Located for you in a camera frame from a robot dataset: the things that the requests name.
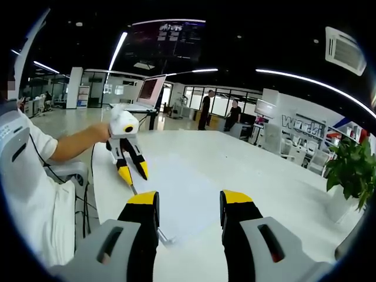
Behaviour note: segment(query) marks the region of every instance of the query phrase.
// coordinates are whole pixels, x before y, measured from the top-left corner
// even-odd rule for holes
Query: display screen
[[[274,118],[276,106],[265,102],[264,100],[257,99],[256,107],[254,108],[254,112],[258,113],[259,115],[267,116],[269,118]]]
[[[152,93],[156,82],[157,79],[145,81],[140,92],[140,98],[150,99],[150,97],[152,97]]]
[[[166,75],[145,79],[137,98],[137,102],[155,107],[165,79]]]
[[[204,21],[165,20],[134,23],[122,53],[138,58],[183,58],[198,60]]]

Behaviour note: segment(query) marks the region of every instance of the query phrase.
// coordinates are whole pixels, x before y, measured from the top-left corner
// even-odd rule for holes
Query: ceiling vent
[[[355,39],[329,26],[325,32],[325,60],[361,76],[367,63]]]

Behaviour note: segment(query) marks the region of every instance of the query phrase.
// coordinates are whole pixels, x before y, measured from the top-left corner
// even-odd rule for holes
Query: white shirt
[[[47,161],[58,141],[21,114],[27,119],[39,154]],[[31,251],[45,267],[66,264],[75,246],[74,184],[59,185],[47,176],[31,138],[3,177],[10,213]]]

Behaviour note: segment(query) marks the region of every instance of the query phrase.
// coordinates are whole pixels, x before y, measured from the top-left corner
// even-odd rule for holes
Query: black cable
[[[144,121],[146,120],[146,118],[147,118],[147,115],[145,115],[143,118],[141,118],[141,120],[139,120],[139,129],[141,125],[144,123]]]
[[[75,212],[75,214],[78,214],[78,213],[83,213],[82,210],[78,210]],[[96,217],[96,216],[87,216],[87,217],[90,217],[91,219],[99,219],[99,217]]]
[[[34,139],[33,137],[31,136],[31,134],[29,134],[30,136],[30,139],[31,139],[31,142],[33,143],[33,146],[34,146],[34,149],[35,149],[35,152],[36,154],[38,155],[38,157],[40,158],[40,160],[42,161],[43,163],[43,166],[44,167],[47,167],[49,169],[49,171],[62,183],[66,183],[66,181],[62,180],[52,169],[51,169],[51,166],[42,158],[41,154],[39,153],[38,149],[36,148],[36,144],[34,142]],[[93,174],[93,152],[94,152],[94,146],[93,146],[93,150],[92,150],[92,157],[91,157],[91,161],[90,161],[90,166],[91,166],[91,169],[92,169],[92,174]],[[83,198],[77,196],[77,194],[75,193],[75,197],[76,199],[80,199],[81,201],[83,201],[83,209],[84,209],[84,217],[83,217],[83,224],[82,224],[82,235],[83,235],[83,238],[85,238],[85,219],[86,219],[86,216],[85,216],[85,213],[87,213],[87,217],[88,217],[88,231],[89,231],[89,234],[91,233],[91,228],[90,228],[90,223],[89,223],[89,209],[88,209],[88,205],[90,207],[92,207],[93,209],[96,210],[96,208],[89,204],[88,203],[88,195],[87,195],[87,192],[88,192],[88,185],[89,185],[89,182],[86,184],[86,187],[85,187],[85,192],[84,192],[84,196]]]
[[[51,173],[52,173],[52,174],[53,174],[53,175],[54,175],[59,181],[61,181],[62,183],[65,183],[65,181],[62,180],[59,176],[57,176],[56,173],[50,168],[50,165],[47,164],[47,162],[45,162],[45,160],[43,160],[41,154],[39,154],[38,149],[36,148],[36,144],[35,144],[35,142],[34,142],[33,137],[31,136],[31,134],[29,134],[29,136],[30,136],[30,138],[31,138],[31,142],[32,142],[33,145],[34,145],[34,148],[35,148],[35,151],[36,151],[38,157],[39,157],[39,158],[41,159],[41,161],[43,162],[43,166],[46,166],[46,167],[51,171]]]

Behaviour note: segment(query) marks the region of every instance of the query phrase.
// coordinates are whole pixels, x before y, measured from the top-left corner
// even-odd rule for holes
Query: green leaves
[[[371,155],[370,143],[365,139],[359,145],[345,138],[339,147],[331,149],[337,158],[327,163],[327,191],[335,185],[342,185],[346,200],[350,196],[359,198],[360,210],[376,189],[376,157]]]
[[[328,181],[327,181],[327,192],[332,189],[333,186],[340,184],[340,181],[337,177],[336,174],[332,173],[329,174],[328,176]]]

